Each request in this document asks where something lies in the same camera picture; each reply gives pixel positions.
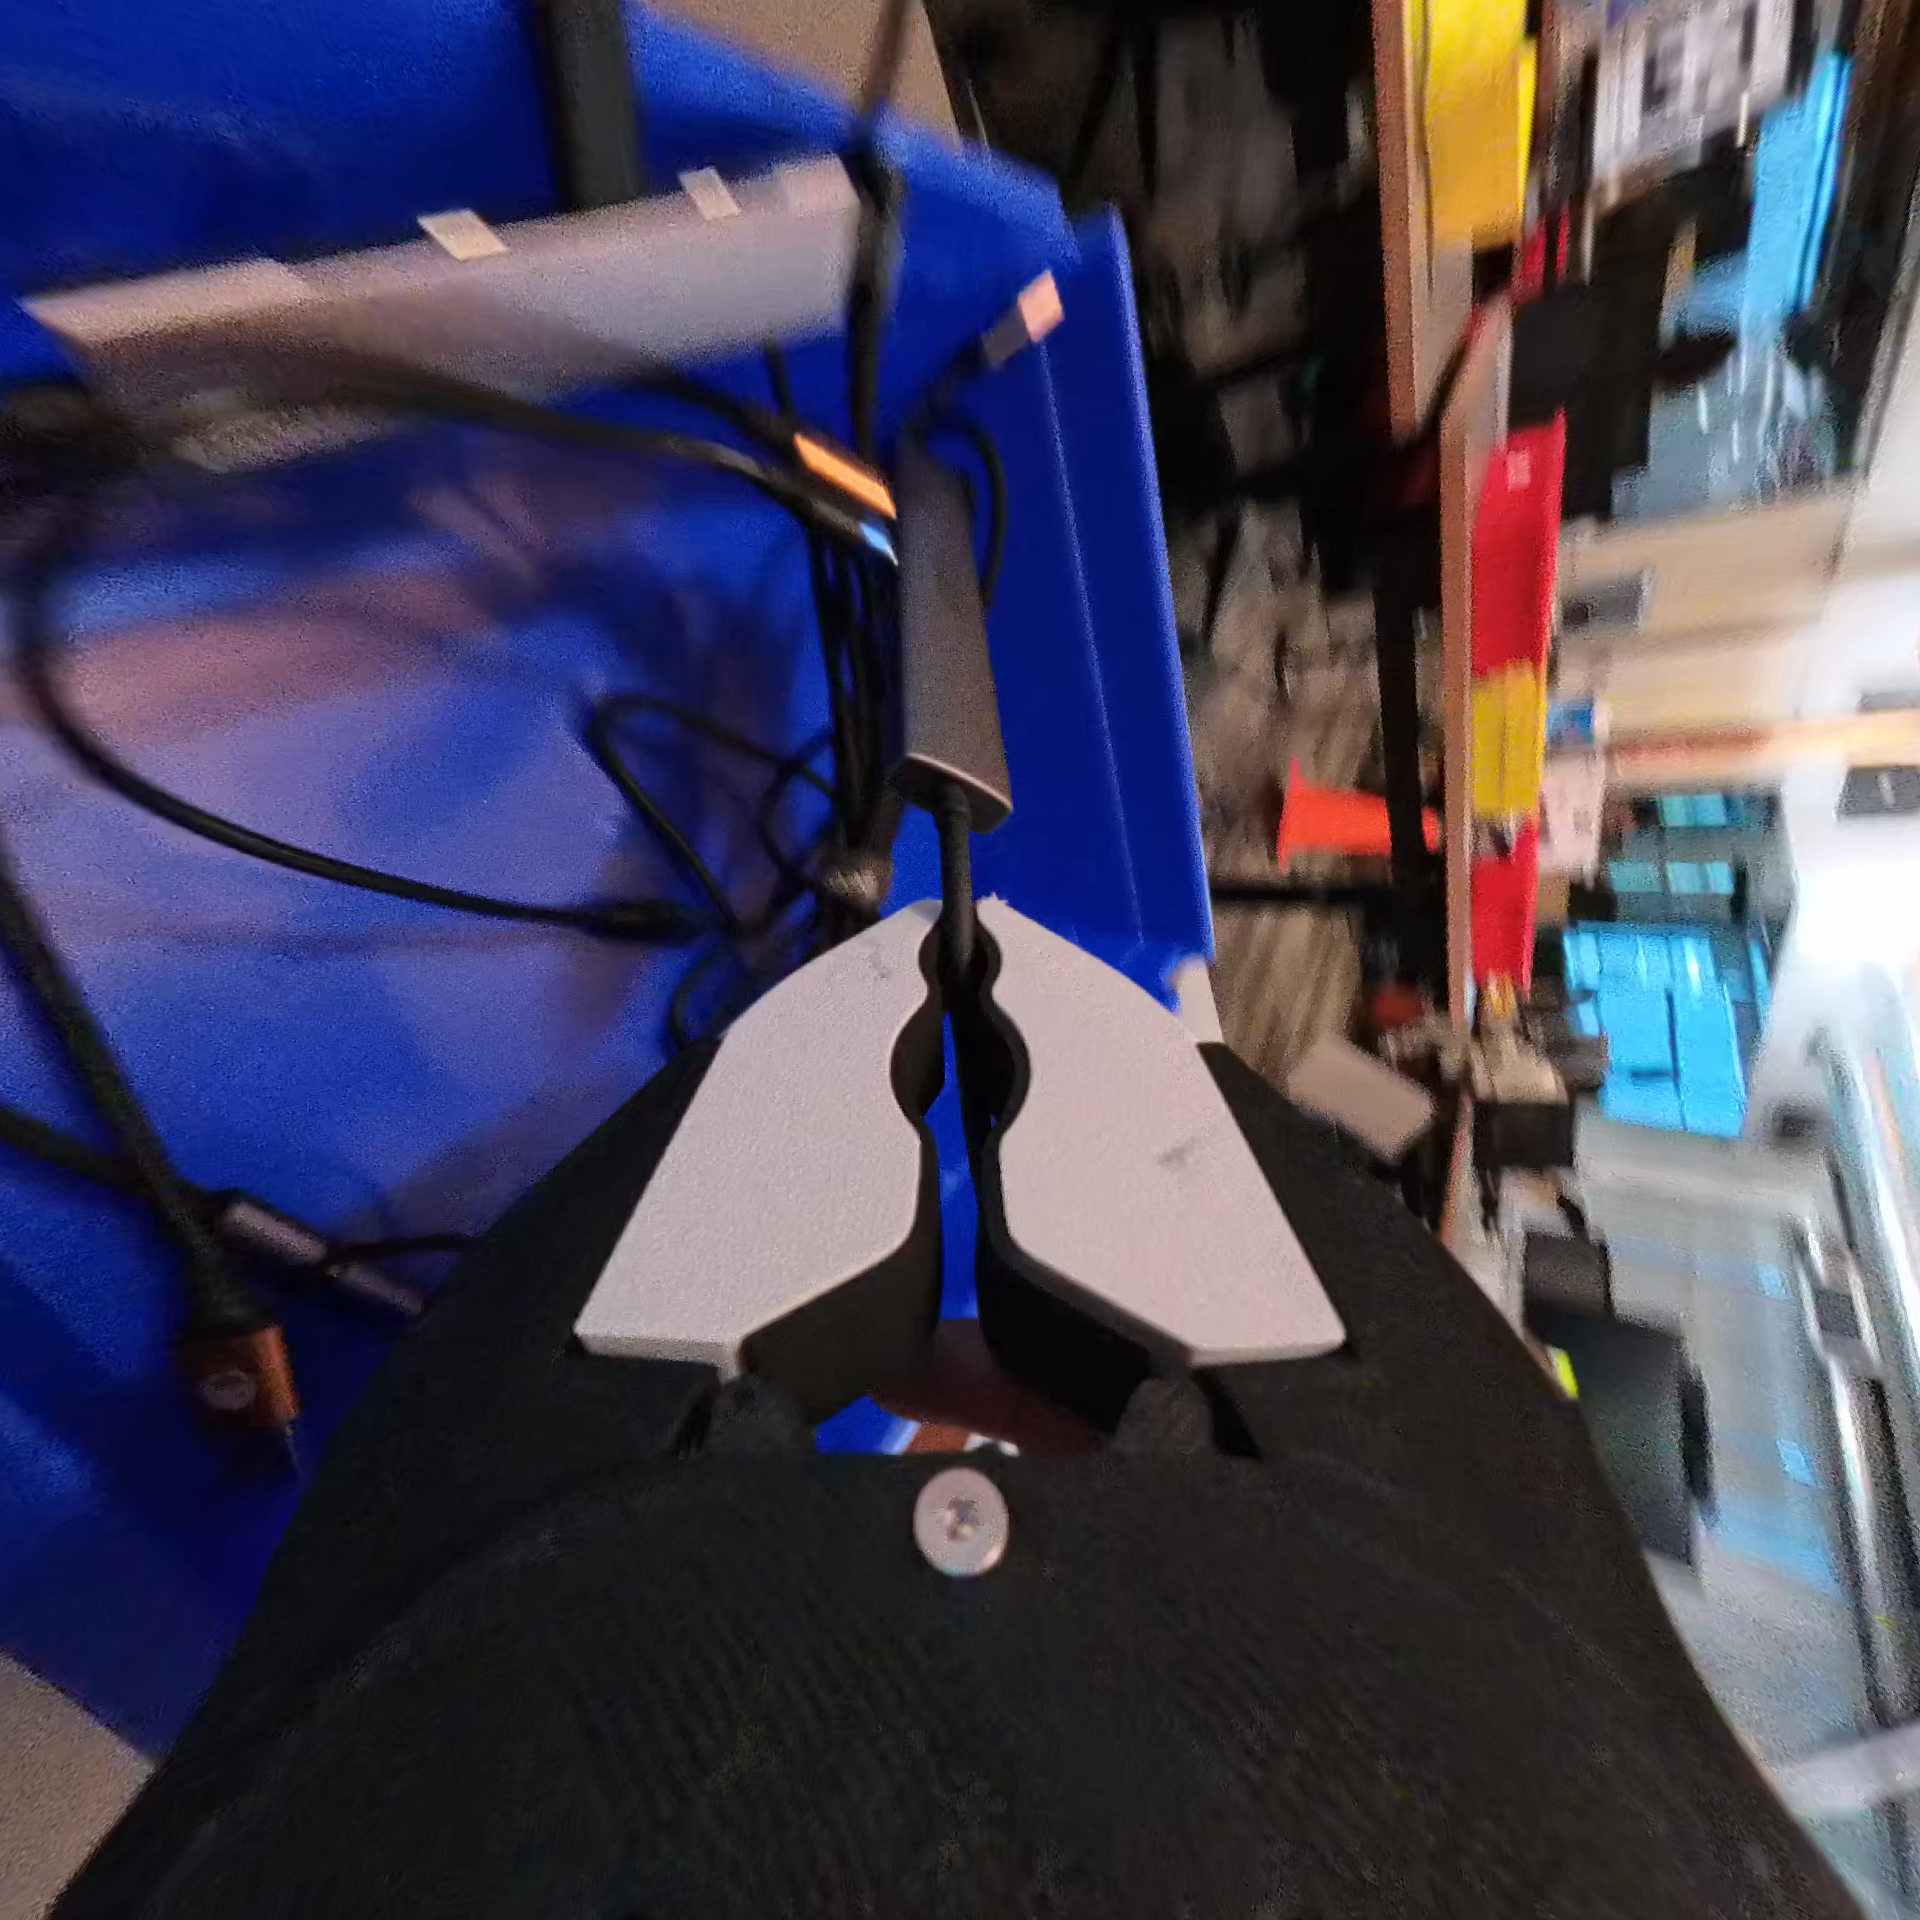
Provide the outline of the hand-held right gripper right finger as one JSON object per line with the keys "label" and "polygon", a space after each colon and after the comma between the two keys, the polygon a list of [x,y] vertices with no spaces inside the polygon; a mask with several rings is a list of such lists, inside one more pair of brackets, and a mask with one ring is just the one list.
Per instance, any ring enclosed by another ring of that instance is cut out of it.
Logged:
{"label": "hand-held right gripper right finger", "polygon": [[976,907],[972,981],[976,1309],[1006,1373],[1116,1425],[1149,1379],[1347,1345],[1218,1046],[998,899]]}

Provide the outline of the grey usb hub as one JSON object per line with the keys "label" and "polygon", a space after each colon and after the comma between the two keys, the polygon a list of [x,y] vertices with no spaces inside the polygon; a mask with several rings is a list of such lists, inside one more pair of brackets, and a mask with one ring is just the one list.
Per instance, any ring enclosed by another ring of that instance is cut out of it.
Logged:
{"label": "grey usb hub", "polygon": [[984,591],[963,481],[920,446],[895,458],[899,697],[892,785],[934,829],[940,986],[967,1153],[991,1137],[1003,1070],[979,1003],[974,841],[1014,811]]}

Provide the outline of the orange cone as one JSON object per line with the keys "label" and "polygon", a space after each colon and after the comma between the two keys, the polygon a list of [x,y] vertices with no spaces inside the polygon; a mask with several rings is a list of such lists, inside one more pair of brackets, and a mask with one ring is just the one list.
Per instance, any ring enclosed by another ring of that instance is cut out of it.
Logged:
{"label": "orange cone", "polygon": [[1318,785],[1308,777],[1300,758],[1287,762],[1275,829],[1280,871],[1304,857],[1389,859],[1395,849],[1395,821],[1386,795]]}

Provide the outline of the grey flat usb dock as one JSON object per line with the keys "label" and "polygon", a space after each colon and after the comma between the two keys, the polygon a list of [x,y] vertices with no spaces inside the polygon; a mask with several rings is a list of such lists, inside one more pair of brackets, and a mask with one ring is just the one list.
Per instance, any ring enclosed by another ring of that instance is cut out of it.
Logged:
{"label": "grey flat usb dock", "polygon": [[770,444],[779,419],[708,371],[813,343],[848,308],[859,199],[840,159],[711,170],[658,199],[524,225],[452,211],[398,247],[98,283],[19,311],[5,470],[134,458],[248,473],[404,415],[640,401]]}

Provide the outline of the small red bin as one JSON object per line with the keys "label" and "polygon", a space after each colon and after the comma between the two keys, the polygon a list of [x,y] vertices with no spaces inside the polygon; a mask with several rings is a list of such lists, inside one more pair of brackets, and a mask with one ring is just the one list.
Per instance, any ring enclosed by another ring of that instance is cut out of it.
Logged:
{"label": "small red bin", "polygon": [[1556,607],[1556,559],[1568,419],[1514,429],[1494,446],[1471,527],[1471,679],[1544,669]]}
{"label": "small red bin", "polygon": [[1539,934],[1540,818],[1520,825],[1510,851],[1492,839],[1471,857],[1471,979],[1525,995]]}

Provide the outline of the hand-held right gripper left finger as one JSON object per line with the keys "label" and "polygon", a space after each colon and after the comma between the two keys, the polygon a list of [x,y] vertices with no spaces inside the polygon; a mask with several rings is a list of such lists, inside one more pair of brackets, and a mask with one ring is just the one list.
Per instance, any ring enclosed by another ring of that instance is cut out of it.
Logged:
{"label": "hand-held right gripper left finger", "polygon": [[807,963],[716,1045],[574,1323],[596,1358],[749,1375],[812,1422],[909,1373],[944,1293],[940,917]]}

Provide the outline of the blue plastic bin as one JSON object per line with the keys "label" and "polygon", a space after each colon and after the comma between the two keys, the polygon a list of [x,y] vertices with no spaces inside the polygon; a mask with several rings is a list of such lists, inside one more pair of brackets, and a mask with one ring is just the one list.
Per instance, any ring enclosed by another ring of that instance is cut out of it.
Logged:
{"label": "blue plastic bin", "polygon": [[[1019,285],[1062,325],[963,398],[1006,470],[1014,817],[979,875],[1168,1002],[1212,948],[1128,239],[886,127],[885,423]],[[556,203],[516,5],[5,5],[5,381],[23,303]],[[648,691],[778,755],[826,730],[800,527],[717,473],[496,436],[136,492],[60,580],[64,691],[237,825],[531,906],[684,899],[583,745]],[[5,841],[183,1172],[355,1239],[472,1234],[664,1059],[688,951],[274,871],[86,780],[5,674]],[[5,1652],[149,1757],[298,1499],[176,1371],[171,1247],[5,1153]]]}

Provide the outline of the wooden table with black legs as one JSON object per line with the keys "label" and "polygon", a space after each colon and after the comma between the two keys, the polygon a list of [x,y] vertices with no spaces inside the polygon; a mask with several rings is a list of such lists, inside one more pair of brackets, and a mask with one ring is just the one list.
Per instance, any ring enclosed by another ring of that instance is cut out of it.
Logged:
{"label": "wooden table with black legs", "polygon": [[1428,478],[1431,523],[1392,535],[1376,574],[1376,684],[1389,867],[1404,953],[1454,1045],[1474,1017],[1471,556],[1503,444],[1510,308],[1474,295],[1479,215],[1525,211],[1525,5],[1374,3],[1376,196],[1389,446]]}

